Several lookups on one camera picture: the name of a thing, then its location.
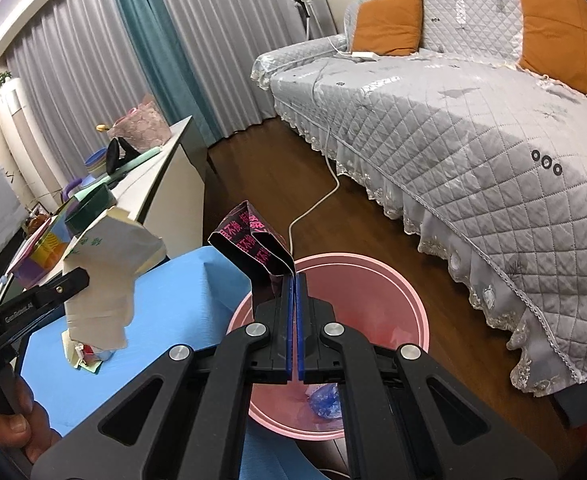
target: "gray curtain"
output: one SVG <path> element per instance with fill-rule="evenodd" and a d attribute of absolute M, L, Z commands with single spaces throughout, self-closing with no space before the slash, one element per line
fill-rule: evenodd
<path fill-rule="evenodd" d="M 254 59 L 264 52 L 305 40 L 291 0 L 165 0 L 194 72 L 226 137 L 275 117 L 272 96 L 251 81 Z M 335 34 L 326 1 L 321 23 Z"/>
<path fill-rule="evenodd" d="M 149 91 L 115 0 L 49 1 L 6 55 L 70 180 L 107 145 L 96 125 L 113 123 Z"/>

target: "curtain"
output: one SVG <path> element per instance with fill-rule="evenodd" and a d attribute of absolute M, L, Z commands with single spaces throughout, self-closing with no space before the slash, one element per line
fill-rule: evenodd
<path fill-rule="evenodd" d="M 6 53 L 65 176 L 106 146 L 96 131 L 150 91 L 115 0 L 51 0 Z"/>
<path fill-rule="evenodd" d="M 193 116 L 207 146 L 221 139 L 162 0 L 116 0 L 142 71 L 165 117 Z"/>
<path fill-rule="evenodd" d="M 305 40 L 291 0 L 164 0 L 222 134 L 275 117 L 273 97 L 250 79 L 254 59 Z M 329 12 L 318 0 L 319 17 Z M 334 34 L 331 26 L 325 34 Z"/>

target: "paper bag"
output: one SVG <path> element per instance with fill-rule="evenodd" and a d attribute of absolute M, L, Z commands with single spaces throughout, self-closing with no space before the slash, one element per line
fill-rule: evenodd
<path fill-rule="evenodd" d="M 89 286 L 65 302 L 69 338 L 103 350 L 126 348 L 134 282 L 166 255 L 164 242 L 127 211 L 103 211 L 63 257 L 64 274 L 82 267 L 90 276 Z"/>

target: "pink basket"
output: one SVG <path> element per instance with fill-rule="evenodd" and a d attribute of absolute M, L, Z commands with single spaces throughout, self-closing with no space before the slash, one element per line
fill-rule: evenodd
<path fill-rule="evenodd" d="M 365 334 L 373 344 L 398 348 L 415 343 L 429 350 L 427 313 L 405 278 L 391 267 L 360 254 L 317 254 L 296 262 L 307 275 L 309 294 L 334 306 L 336 320 Z M 240 303 L 228 332 L 251 323 L 251 293 Z M 265 428 L 299 440 L 342 438 L 342 420 L 325 420 L 312 412 L 307 386 L 297 380 L 288 384 L 255 384 L 250 416 Z"/>

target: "potted plant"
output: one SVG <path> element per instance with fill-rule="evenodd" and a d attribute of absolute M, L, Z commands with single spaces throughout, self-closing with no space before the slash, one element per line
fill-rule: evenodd
<path fill-rule="evenodd" d="M 4 85 L 7 80 L 11 79 L 11 72 L 9 70 L 5 70 L 5 72 L 0 72 L 0 88 Z"/>

